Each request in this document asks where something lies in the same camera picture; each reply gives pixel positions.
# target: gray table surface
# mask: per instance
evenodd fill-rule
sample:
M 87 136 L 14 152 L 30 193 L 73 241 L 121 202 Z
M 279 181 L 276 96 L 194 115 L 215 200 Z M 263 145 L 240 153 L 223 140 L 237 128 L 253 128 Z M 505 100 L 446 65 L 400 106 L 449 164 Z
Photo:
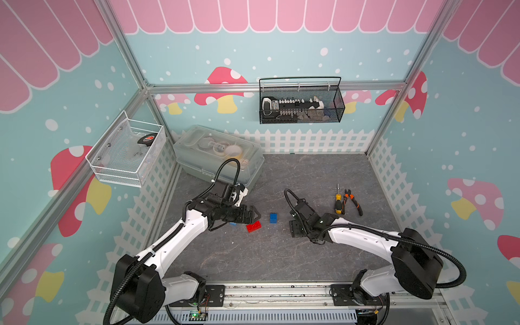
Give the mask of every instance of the gray table surface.
M 226 225 L 196 237 L 166 272 L 168 277 L 192 271 L 208 281 L 352 281 L 359 270 L 388 265 L 360 249 L 307 238 L 291 238 L 289 206 L 283 190 L 305 198 L 318 214 L 333 213 L 336 184 L 352 190 L 364 215 L 351 202 L 347 220 L 365 226 L 399 230 L 374 171 L 364 154 L 268 154 L 258 182 L 242 201 L 261 213 L 262 228 L 248 233 L 245 225 Z M 181 216 L 183 203 L 209 186 L 182 171 L 161 233 Z M 269 223 L 269 214 L 278 223 Z

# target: clear plastic lid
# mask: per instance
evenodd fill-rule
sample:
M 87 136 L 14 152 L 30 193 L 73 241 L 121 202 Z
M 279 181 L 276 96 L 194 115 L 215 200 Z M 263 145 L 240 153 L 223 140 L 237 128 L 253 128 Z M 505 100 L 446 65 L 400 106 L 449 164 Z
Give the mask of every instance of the clear plastic lid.
M 178 163 L 210 176 L 215 175 L 224 161 L 236 158 L 240 162 L 238 183 L 246 186 L 264 161 L 259 144 L 198 125 L 186 132 L 173 148 Z M 236 163 L 230 162 L 218 179 L 232 184 L 236 170 Z

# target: white polka dot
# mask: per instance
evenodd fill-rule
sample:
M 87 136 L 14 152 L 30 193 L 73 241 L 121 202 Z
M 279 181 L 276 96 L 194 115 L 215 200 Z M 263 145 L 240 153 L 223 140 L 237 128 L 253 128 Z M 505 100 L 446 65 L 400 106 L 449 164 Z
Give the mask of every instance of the white polka dot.
M 58 122 L 53 119 L 48 119 L 45 121 L 45 126 L 51 131 L 56 131 L 58 129 Z
M 239 79 L 241 77 L 240 73 L 238 73 L 237 71 L 235 70 L 231 70 L 229 72 L 229 74 L 231 75 L 231 78 L 233 79 Z
M 415 88 L 412 88 L 408 92 L 408 98 L 412 99 L 414 96 L 415 96 Z
M 504 209 L 504 199 L 503 198 L 496 198 L 495 199 L 495 206 L 501 210 Z
M 85 205 L 86 205 L 86 202 L 81 202 L 74 209 L 74 216 L 79 221 L 83 221 L 83 216 L 85 215 Z
M 475 181 L 474 181 L 474 180 L 471 180 L 471 179 L 462 179 L 462 182 L 463 182 L 464 185 L 466 185 L 466 186 L 471 186 L 471 185 L 475 184 Z
M 83 148 L 83 146 L 74 146 L 69 148 L 69 152 L 74 157 L 81 157 L 85 152 L 85 148 Z
M 16 244 L 18 244 L 19 241 L 20 241 L 20 238 L 18 238 L 18 237 L 13 237 L 13 238 L 11 238 L 11 239 L 9 239 L 9 240 L 7 241 L 7 247 L 9 247 L 9 248 L 13 248 L 13 247 L 16 246 Z
M 491 221 L 491 220 L 484 220 L 484 225 L 489 230 L 494 230 L 495 229 L 495 223 L 493 221 Z
M 61 253 L 62 249 L 63 249 L 63 245 L 62 244 L 56 244 L 56 245 L 54 245 L 53 249 L 51 249 L 50 253 L 53 256 L 58 256 Z
M 2 317 L 5 317 L 14 307 L 15 301 L 12 298 L 5 298 L 0 305 L 2 307 Z
M 22 274 L 21 280 L 22 283 L 31 283 L 36 276 L 38 275 L 38 271 L 36 269 L 30 268 Z
M 475 203 L 483 205 L 486 203 L 486 197 L 482 194 L 475 195 Z
M 453 193 L 457 194 L 458 196 L 462 197 L 462 190 L 458 187 L 455 187 L 451 190 Z

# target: red mushroom cap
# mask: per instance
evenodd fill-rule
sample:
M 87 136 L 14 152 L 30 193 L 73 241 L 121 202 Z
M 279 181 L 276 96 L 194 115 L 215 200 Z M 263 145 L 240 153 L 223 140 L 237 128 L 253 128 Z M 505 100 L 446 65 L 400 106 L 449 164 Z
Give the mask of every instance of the red mushroom cap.
M 217 67 L 207 78 L 205 84 L 246 84 L 247 80 L 235 70 L 226 67 Z M 229 96 L 252 97 L 253 93 L 213 93 L 213 94 L 196 94 L 195 102 L 199 105 L 208 105 L 217 99 Z

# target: metal bracket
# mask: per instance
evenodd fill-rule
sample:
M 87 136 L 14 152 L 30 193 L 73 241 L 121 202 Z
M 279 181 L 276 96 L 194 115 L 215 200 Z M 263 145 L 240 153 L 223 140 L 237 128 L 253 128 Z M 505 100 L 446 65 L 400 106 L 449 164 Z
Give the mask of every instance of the metal bracket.
M 225 285 L 206 285 L 206 293 L 209 295 L 207 299 L 208 307 L 222 307 L 224 305 L 224 296 L 226 293 Z M 187 300 L 179 300 L 169 304 L 170 307 L 193 307 Z M 202 302 L 200 307 L 206 307 L 206 302 Z

